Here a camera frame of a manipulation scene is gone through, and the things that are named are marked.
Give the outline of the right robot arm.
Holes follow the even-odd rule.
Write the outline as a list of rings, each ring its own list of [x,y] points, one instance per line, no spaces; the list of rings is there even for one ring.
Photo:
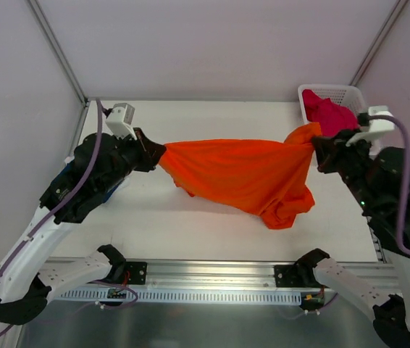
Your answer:
[[[356,134],[312,138],[318,171],[337,173],[346,184],[393,264],[399,292],[376,289],[321,249],[300,257],[292,269],[303,285],[326,286],[364,313],[388,347],[410,347],[410,154],[392,146],[371,158],[366,141],[353,140]]]

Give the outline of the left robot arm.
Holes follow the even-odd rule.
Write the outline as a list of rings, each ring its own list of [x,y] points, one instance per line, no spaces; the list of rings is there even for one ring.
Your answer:
[[[107,133],[84,138],[39,199],[20,240],[0,262],[0,323],[29,323],[57,296],[84,283],[122,281],[126,260],[111,244],[67,267],[42,267],[61,241],[106,203],[129,174],[154,170],[165,152],[164,145],[149,140],[140,128],[124,138]]]

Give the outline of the orange t shirt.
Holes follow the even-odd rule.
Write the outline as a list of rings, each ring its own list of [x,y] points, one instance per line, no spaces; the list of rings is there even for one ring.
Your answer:
[[[168,143],[160,166],[189,196],[234,207],[272,230],[293,226],[315,205],[306,180],[317,123],[302,125],[283,142],[212,139]]]

